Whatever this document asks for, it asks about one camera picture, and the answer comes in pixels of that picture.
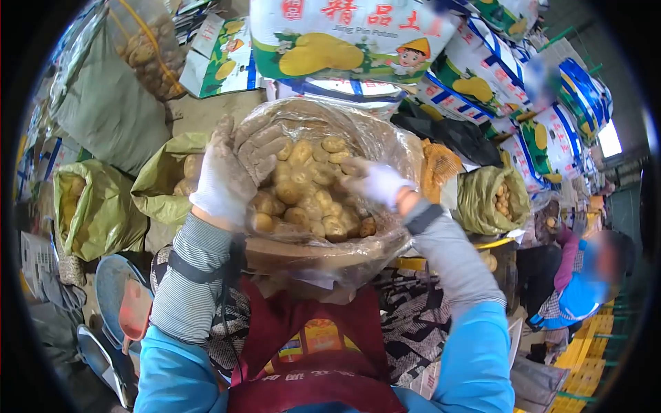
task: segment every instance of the arm sleeve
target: arm sleeve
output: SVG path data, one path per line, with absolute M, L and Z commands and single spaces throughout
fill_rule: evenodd
M 558 267 L 555 277 L 553 278 L 553 286 L 556 291 L 561 292 L 572 279 L 574 260 L 576 259 L 578 243 L 580 240 L 563 224 L 563 230 L 556 241 L 558 241 L 563 248 L 563 257 L 560 262 L 560 267 Z

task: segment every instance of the woman in blue jacket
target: woman in blue jacket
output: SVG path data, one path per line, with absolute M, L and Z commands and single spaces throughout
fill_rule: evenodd
M 415 248 L 439 274 L 451 302 L 452 327 L 431 400 L 388 385 L 377 297 L 361 288 L 348 305 L 262 298 L 243 280 L 251 323 L 221 391 L 205 349 L 230 274 L 233 234 L 245 221 L 256 187 L 226 144 L 232 122 L 212 135 L 186 223 L 142 340 L 136 412 L 511 412 L 510 339 L 504 295 L 447 211 L 430 204 L 388 167 L 348 162 L 361 177 L 342 184 L 397 211 Z

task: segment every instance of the cardboard box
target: cardboard box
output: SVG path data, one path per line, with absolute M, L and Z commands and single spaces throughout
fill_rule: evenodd
M 186 55 L 179 83 L 198 98 L 259 88 L 248 18 L 209 14 Z

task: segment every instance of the mesh bag of potatoes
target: mesh bag of potatoes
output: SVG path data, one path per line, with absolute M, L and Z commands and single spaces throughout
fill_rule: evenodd
M 184 133 L 166 142 L 140 170 L 131 197 L 140 212 L 167 225 L 183 225 L 202 171 L 208 133 Z
M 359 264 L 329 276 L 342 285 L 362 285 L 409 244 L 410 235 L 394 213 L 344 191 L 339 178 L 356 171 L 340 162 L 365 157 L 415 180 L 419 174 L 411 161 L 416 156 L 409 149 L 410 138 L 365 112 L 326 102 L 288 98 L 258 106 L 235 130 L 239 161 L 250 172 L 262 161 L 264 142 L 285 141 L 285 146 L 271 173 L 252 172 L 260 186 L 249 204 L 248 232 L 318 247 L 309 258 L 310 268 L 319 268 L 315 259 L 320 256 L 345 257 L 347 263 L 356 262 L 348 257 L 358 256 Z M 305 260 L 297 262 L 297 269 L 305 269 Z
M 178 80 L 186 56 L 163 2 L 116 0 L 109 5 L 108 25 L 115 50 L 133 68 L 140 83 L 160 100 L 182 94 Z
M 524 179 L 512 168 L 481 167 L 459 175 L 457 210 L 462 228 L 497 235 L 523 227 L 530 215 Z
M 84 261 L 144 248 L 147 217 L 133 203 L 131 180 L 96 159 L 53 176 L 56 237 L 65 256 Z

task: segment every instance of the cartoon boy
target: cartoon boy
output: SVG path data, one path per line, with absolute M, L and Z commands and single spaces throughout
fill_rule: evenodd
M 397 49 L 399 62 L 386 59 L 385 64 L 392 67 L 398 76 L 412 75 L 420 70 L 422 64 L 430 57 L 429 42 L 419 38 L 405 43 Z
M 234 39 L 227 42 L 225 45 L 225 51 L 227 53 L 234 52 L 236 49 L 243 46 L 243 41 L 241 39 Z

